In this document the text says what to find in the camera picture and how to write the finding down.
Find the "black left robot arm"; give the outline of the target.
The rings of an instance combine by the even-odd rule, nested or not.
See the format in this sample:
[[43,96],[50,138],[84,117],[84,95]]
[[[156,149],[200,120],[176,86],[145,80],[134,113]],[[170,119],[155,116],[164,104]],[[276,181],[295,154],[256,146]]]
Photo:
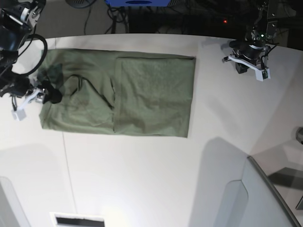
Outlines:
[[269,54],[277,47],[270,41],[279,29],[303,28],[303,2],[301,0],[255,0],[255,12],[246,25],[242,39],[229,43],[232,54],[223,61],[233,61],[241,70],[266,68]]

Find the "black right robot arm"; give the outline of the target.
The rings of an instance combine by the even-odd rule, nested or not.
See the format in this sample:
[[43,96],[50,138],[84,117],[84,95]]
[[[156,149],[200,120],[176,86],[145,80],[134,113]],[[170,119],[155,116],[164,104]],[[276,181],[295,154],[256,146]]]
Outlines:
[[[44,0],[2,0],[0,2],[0,95],[11,97],[41,98],[42,103],[57,104],[62,100],[61,92],[54,88],[50,79],[43,79],[34,85],[29,76],[38,70],[46,58],[46,39],[36,33],[38,19],[44,10]],[[26,41],[34,39],[43,43],[39,62],[29,72],[15,73],[12,68],[23,54],[20,48]]]

